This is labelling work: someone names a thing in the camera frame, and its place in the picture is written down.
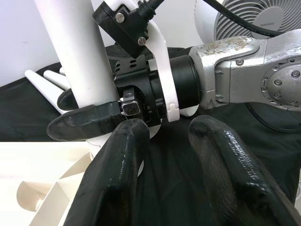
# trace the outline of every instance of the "fan grille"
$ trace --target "fan grille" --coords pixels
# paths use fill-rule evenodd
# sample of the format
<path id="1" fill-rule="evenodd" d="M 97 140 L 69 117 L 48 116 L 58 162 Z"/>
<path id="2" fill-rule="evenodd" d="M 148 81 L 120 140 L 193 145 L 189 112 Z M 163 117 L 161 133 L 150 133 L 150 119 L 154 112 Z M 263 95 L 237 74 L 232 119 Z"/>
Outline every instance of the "fan grille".
<path id="1" fill-rule="evenodd" d="M 301 0 L 226 0 L 224 6 L 249 23 L 253 23 L 264 10 L 279 7 L 284 13 L 279 31 L 287 32 L 301 28 Z M 251 31 L 232 22 L 222 14 L 218 16 L 215 34 L 217 40 L 238 35 L 252 37 Z"/>

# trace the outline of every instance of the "bolt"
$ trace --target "bolt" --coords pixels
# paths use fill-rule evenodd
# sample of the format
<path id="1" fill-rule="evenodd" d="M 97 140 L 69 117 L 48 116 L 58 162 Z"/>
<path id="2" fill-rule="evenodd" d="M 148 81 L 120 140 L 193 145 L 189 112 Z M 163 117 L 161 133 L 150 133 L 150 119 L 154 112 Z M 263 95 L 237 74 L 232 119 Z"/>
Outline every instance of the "bolt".
<path id="1" fill-rule="evenodd" d="M 216 98 L 216 99 L 224 99 L 224 97 L 223 97 L 221 94 L 216 94 L 216 95 L 215 95 L 215 98 Z"/>
<path id="2" fill-rule="evenodd" d="M 115 16 L 115 19 L 117 21 L 117 23 L 122 23 L 124 22 L 124 15 L 122 13 L 117 13 L 116 16 Z"/>
<path id="3" fill-rule="evenodd" d="M 292 77 L 293 77 L 294 79 L 299 78 L 299 77 L 300 77 L 300 72 L 299 72 L 299 71 L 294 71 L 294 72 L 292 73 Z"/>
<path id="4" fill-rule="evenodd" d="M 281 86 L 282 85 L 282 81 L 280 79 L 276 79 L 274 81 L 274 83 L 275 83 L 276 86 Z"/>
<path id="5" fill-rule="evenodd" d="M 145 44 L 146 44 L 146 39 L 144 37 L 140 37 L 138 39 L 138 45 L 139 46 L 145 46 Z"/>
<path id="6" fill-rule="evenodd" d="M 244 60 L 243 59 L 238 59 L 238 60 L 236 60 L 236 65 L 237 66 L 242 66 L 243 64 L 244 64 Z"/>

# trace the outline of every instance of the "white wall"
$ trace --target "white wall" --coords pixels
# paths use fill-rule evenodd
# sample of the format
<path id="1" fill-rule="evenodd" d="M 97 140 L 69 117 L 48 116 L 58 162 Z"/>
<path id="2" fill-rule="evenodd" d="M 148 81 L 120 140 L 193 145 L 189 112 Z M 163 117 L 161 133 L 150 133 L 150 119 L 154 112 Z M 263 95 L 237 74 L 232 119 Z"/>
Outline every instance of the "white wall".
<path id="1" fill-rule="evenodd" d="M 97 8 L 103 0 L 92 0 Z M 170 47 L 201 43 L 194 25 L 195 0 L 165 0 L 154 20 Z M 58 62 L 34 0 L 0 0 L 0 86 L 24 77 L 27 69 L 38 70 Z M 114 41 L 104 32 L 106 46 Z"/>

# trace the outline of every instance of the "white pole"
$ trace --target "white pole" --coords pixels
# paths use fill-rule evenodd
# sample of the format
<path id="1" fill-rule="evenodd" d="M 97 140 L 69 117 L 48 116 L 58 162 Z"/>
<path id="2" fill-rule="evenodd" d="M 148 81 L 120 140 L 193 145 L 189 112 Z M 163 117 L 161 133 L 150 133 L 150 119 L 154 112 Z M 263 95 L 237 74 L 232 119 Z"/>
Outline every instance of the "white pole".
<path id="1" fill-rule="evenodd" d="M 62 89 L 31 70 L 27 70 L 25 76 L 60 114 L 67 112 L 57 106 L 57 99 L 63 93 Z"/>
<path id="2" fill-rule="evenodd" d="M 51 81 L 52 83 L 62 88 L 63 90 L 68 90 L 71 88 L 67 77 L 64 75 L 52 71 L 45 71 L 44 78 L 47 79 L 48 81 Z"/>
<path id="3" fill-rule="evenodd" d="M 118 100 L 90 0 L 35 0 L 79 107 Z M 102 146 L 103 139 L 93 144 Z"/>

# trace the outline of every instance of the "black fabric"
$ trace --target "black fabric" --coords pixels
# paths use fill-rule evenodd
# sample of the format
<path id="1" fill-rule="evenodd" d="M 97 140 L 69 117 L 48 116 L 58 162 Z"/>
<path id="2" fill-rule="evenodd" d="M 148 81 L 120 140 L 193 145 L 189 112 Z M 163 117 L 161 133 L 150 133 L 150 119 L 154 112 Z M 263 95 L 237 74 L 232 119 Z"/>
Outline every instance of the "black fabric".
<path id="1" fill-rule="evenodd" d="M 117 60 L 128 57 L 118 45 L 108 47 L 107 52 L 112 68 Z M 189 49 L 169 49 L 170 57 L 188 52 Z M 53 71 L 59 68 L 60 64 L 52 65 Z M 284 128 L 293 129 L 291 125 L 301 123 L 299 113 L 290 121 L 287 112 L 278 109 L 257 105 L 256 110 L 270 123 L 285 118 L 285 123 L 279 124 Z M 293 202 L 301 166 L 301 134 L 277 133 L 264 127 L 244 104 L 227 105 L 205 113 L 240 135 Z M 52 141 L 46 128 L 58 116 L 59 113 L 25 78 L 0 88 L 1 142 Z M 163 120 L 159 133 L 151 140 L 137 184 L 139 225 L 214 226 L 201 167 L 188 140 L 188 125 L 193 118 L 183 117 L 172 123 Z"/>

